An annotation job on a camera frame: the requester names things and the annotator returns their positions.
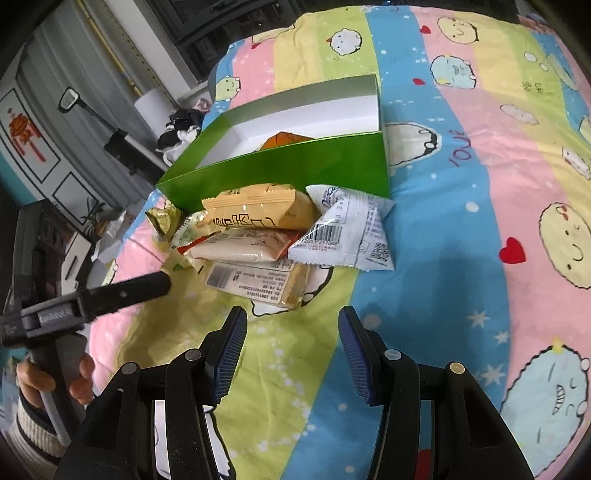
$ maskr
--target paper towel roll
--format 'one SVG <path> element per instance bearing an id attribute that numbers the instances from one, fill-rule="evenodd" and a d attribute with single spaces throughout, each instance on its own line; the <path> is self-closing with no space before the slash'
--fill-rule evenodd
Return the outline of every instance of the paper towel roll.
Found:
<path id="1" fill-rule="evenodd" d="M 156 87 L 135 102 L 135 109 L 148 124 L 156 138 L 164 133 L 174 107 L 160 88 Z"/>

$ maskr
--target hand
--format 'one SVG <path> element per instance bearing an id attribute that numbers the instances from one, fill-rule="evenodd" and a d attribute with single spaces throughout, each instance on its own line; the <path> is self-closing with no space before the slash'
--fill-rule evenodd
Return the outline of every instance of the hand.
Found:
<path id="1" fill-rule="evenodd" d="M 94 360 L 85 353 L 80 360 L 80 376 L 70 384 L 70 395 L 81 405 L 89 404 L 94 398 L 92 393 L 92 372 L 94 370 Z M 17 377 L 22 394 L 27 401 L 34 407 L 45 410 L 39 392 L 53 392 L 56 389 L 56 381 L 53 380 L 53 377 L 29 359 L 24 359 L 17 365 Z"/>

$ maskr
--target green box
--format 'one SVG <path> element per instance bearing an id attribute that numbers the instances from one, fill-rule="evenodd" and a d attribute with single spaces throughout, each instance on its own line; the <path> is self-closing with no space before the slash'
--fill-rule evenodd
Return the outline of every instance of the green box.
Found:
<path id="1" fill-rule="evenodd" d="M 280 131 L 315 138 L 256 151 Z M 384 122 L 374 75 L 314 83 L 228 110 L 158 182 L 186 212 L 257 183 L 337 185 L 389 197 Z"/>

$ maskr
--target bed sheet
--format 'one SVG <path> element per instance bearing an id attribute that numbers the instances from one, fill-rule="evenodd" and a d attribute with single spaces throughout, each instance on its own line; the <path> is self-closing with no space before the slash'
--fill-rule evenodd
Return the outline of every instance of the bed sheet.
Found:
<path id="1" fill-rule="evenodd" d="M 174 272 L 168 297 L 93 325 L 99 386 L 125 361 L 148 367 L 198 345 L 241 305 L 245 349 L 210 413 L 220 475 L 364 479 L 381 412 L 355 394 L 337 341 L 338 309 L 350 303 L 415 361 L 464 363 L 536 477 L 554 478 L 590 419 L 591 87 L 551 30 L 524 24 L 360 6 L 232 44 L 205 126 L 265 95 L 376 74 L 396 271 L 316 268 L 294 312 Z M 163 201 L 157 192 L 149 200 Z M 130 229 L 115 281 L 160 266 L 148 229 L 141 219 Z M 421 427 L 421 447 L 429 441 Z"/>

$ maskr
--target striped sleeve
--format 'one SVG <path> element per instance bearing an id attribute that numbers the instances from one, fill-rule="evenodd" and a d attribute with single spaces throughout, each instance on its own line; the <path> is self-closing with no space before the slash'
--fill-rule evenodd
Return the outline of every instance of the striped sleeve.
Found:
<path id="1" fill-rule="evenodd" d="M 22 395 L 18 403 L 17 417 L 6 438 L 33 478 L 53 478 L 66 448 L 58 442 L 45 412 L 37 410 Z"/>

